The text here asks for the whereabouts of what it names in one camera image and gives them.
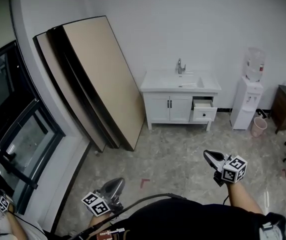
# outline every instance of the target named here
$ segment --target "marble floor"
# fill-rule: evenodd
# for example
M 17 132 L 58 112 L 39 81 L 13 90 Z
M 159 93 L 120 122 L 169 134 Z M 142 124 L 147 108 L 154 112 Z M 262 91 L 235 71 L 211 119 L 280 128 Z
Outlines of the marble floor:
M 149 131 L 145 123 L 134 152 L 107 147 L 97 156 L 92 149 L 68 196 L 56 234 L 64 236 L 84 230 L 92 214 L 81 198 L 116 177 L 126 180 L 120 197 L 125 207 L 159 193 L 182 195 L 201 204 L 222 204 L 228 192 L 225 186 L 220 188 L 214 182 L 214 171 L 203 158 L 205 149 L 246 159 L 248 167 L 242 180 L 246 189 L 264 213 L 286 217 L 286 162 L 282 162 L 286 157 L 286 131 L 276 135 L 273 121 L 268 119 L 267 123 L 260 138 L 252 137 L 249 130 L 232 130 L 228 113 L 217 113 L 209 132 L 204 125 L 175 124 L 154 124 Z M 141 188 L 142 179 L 149 181 Z M 117 220 L 148 203 L 132 208 Z

